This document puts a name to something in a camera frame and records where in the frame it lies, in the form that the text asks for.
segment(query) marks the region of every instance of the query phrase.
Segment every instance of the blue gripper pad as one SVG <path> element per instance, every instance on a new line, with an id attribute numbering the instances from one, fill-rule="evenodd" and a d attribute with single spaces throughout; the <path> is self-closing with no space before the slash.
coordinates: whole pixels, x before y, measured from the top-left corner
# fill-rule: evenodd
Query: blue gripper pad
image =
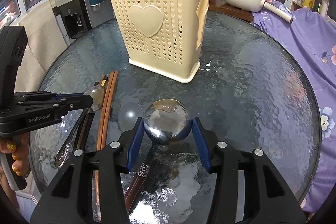
<path id="1" fill-rule="evenodd" d="M 57 95 L 54 100 L 58 100 L 58 99 L 61 99 L 61 98 L 67 98 L 67 97 L 81 96 L 83 94 L 84 93 L 60 94 L 60 95 Z"/>
<path id="2" fill-rule="evenodd" d="M 134 137 L 132 139 L 131 145 L 128 149 L 126 169 L 129 172 L 132 171 L 132 168 L 135 166 L 135 163 L 137 162 L 144 132 L 145 130 L 143 126 L 143 119 L 141 118 L 140 123 L 134 134 Z"/>
<path id="3" fill-rule="evenodd" d="M 205 142 L 202 130 L 196 119 L 193 119 L 193 135 L 195 143 L 197 145 L 198 155 L 202 162 L 202 166 L 206 169 L 207 172 L 210 172 L 211 162 L 209 148 Z"/>

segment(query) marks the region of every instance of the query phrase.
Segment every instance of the wicker basket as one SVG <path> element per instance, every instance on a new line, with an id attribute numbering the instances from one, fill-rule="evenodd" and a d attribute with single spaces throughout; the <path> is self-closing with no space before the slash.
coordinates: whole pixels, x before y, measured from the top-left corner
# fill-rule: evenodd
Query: wicker basket
<path id="1" fill-rule="evenodd" d="M 199 69 L 209 0 L 111 0 L 129 63 L 182 83 Z"/>

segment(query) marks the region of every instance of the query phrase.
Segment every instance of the metal ladle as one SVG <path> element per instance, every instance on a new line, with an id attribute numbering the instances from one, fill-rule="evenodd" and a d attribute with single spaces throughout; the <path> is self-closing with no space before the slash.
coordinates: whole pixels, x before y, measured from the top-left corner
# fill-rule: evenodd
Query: metal ladle
<path id="1" fill-rule="evenodd" d="M 61 167 L 65 163 L 68 153 L 69 153 L 71 140 L 73 139 L 80 123 L 85 118 L 86 114 L 94 113 L 94 112 L 97 112 L 98 110 L 101 110 L 103 106 L 105 91 L 106 90 L 103 86 L 96 85 L 84 93 L 84 95 L 90 95 L 92 97 L 93 104 L 91 107 L 83 109 L 81 115 L 79 116 L 75 125 L 71 129 L 71 132 L 68 135 L 67 139 L 65 140 L 65 142 L 63 143 L 59 151 L 57 152 L 56 157 L 55 157 L 55 162 L 54 162 L 56 168 Z"/>
<path id="2" fill-rule="evenodd" d="M 147 177 L 159 146 L 175 144 L 184 140 L 190 133 L 193 122 L 181 102 L 164 99 L 156 101 L 148 107 L 144 114 L 143 124 L 146 134 L 152 141 L 152 146 L 125 194 L 125 205 L 128 212 Z"/>

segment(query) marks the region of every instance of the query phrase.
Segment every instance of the round glass table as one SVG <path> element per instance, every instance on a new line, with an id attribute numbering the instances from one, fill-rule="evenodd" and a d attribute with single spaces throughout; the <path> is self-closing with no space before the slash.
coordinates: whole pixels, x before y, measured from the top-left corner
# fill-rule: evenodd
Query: round glass table
<path id="1" fill-rule="evenodd" d="M 248 152 L 262 149 L 300 202 L 316 171 L 321 129 L 315 95 L 302 69 L 265 33 L 215 12 L 208 13 L 199 60 L 201 67 L 187 84 L 130 65 L 118 24 L 111 20 L 67 48 L 40 90 L 83 92 L 102 73 L 118 70 L 108 143 L 121 134 L 118 113 L 126 103 L 138 103 L 146 110 L 154 101 L 176 99 L 219 140 Z M 69 112 L 61 123 L 31 134 L 31 165 L 40 192 L 57 172 L 54 157 L 79 115 L 78 110 Z M 99 117 L 97 112 L 86 151 L 95 150 Z M 145 135 L 134 170 L 150 146 Z M 133 176 L 121 176 L 124 192 Z M 130 219 L 132 223 L 205 223 L 215 181 L 216 175 L 209 175 L 201 165 L 192 134 L 180 143 L 161 146 Z M 239 187 L 239 195 L 244 196 Z M 238 206 L 238 219 L 242 210 Z"/>

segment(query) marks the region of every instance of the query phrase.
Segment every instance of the pink flower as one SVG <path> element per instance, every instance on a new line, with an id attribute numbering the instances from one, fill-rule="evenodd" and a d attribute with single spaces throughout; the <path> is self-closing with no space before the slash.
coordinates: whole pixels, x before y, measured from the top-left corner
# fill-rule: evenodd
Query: pink flower
<path id="1" fill-rule="evenodd" d="M 330 59 L 331 59 L 331 62 L 336 65 L 336 45 L 333 47 L 333 55 Z"/>

